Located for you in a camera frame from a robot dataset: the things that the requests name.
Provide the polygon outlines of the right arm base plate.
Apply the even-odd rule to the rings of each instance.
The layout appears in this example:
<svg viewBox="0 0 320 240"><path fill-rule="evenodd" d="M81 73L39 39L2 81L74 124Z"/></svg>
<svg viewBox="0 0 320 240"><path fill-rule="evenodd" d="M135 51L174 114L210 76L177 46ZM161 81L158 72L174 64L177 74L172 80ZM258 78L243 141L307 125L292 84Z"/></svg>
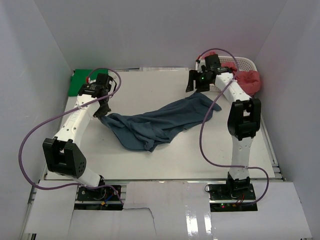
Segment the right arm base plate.
<svg viewBox="0 0 320 240"><path fill-rule="evenodd" d="M207 184L204 191L209 194L209 205L212 213L257 212L255 190L252 184L249 189L238 196L232 196L226 184Z"/></svg>

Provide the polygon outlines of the blue t shirt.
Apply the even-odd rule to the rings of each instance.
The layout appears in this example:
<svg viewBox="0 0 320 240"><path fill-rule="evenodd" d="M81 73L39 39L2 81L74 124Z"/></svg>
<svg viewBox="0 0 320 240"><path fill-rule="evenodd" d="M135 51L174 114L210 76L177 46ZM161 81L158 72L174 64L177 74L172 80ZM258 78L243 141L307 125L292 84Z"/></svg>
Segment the blue t shirt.
<svg viewBox="0 0 320 240"><path fill-rule="evenodd" d="M169 144L184 130L201 124L206 117L210 120L213 112L222 108L200 92L179 99L158 110L137 115L111 113L100 118L122 146L134 152L153 152L158 145Z"/></svg>

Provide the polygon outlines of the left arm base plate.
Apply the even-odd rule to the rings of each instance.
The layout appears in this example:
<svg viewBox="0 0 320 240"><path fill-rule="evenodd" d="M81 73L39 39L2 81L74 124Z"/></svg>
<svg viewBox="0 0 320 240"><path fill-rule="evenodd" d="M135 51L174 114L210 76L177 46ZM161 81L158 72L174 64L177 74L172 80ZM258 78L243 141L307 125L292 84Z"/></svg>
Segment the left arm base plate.
<svg viewBox="0 0 320 240"><path fill-rule="evenodd" d="M99 189L80 187L77 191L74 209L87 211L121 211L123 205L119 201L122 193L121 185L112 185Z"/></svg>

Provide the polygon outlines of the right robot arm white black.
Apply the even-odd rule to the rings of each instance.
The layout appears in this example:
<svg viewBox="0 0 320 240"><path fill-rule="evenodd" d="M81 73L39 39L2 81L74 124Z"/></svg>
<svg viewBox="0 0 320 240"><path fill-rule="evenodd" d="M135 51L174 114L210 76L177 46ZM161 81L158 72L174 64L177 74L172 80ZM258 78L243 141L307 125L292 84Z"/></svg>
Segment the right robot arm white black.
<svg viewBox="0 0 320 240"><path fill-rule="evenodd" d="M227 128L232 137L231 167L227 173L226 195L236 200L250 187L250 150L261 125L261 101L253 99L238 84L229 67L223 67L217 54L197 59L197 68L189 71L186 92L207 92L217 87L231 104Z"/></svg>

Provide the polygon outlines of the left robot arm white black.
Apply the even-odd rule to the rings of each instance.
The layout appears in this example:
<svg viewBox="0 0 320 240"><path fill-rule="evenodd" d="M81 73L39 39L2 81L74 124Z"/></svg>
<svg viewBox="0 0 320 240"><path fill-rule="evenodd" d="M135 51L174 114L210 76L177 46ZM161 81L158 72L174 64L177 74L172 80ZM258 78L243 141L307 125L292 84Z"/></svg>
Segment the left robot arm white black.
<svg viewBox="0 0 320 240"><path fill-rule="evenodd" d="M101 118L111 111L108 98L82 107L92 100L107 96L114 79L107 73L98 73L91 83L82 85L76 97L75 111L69 115L53 138L42 144L47 168L50 172L89 186L88 193L99 200L105 196L106 187L100 184L101 176L87 166L80 150L82 136L92 118Z"/></svg>

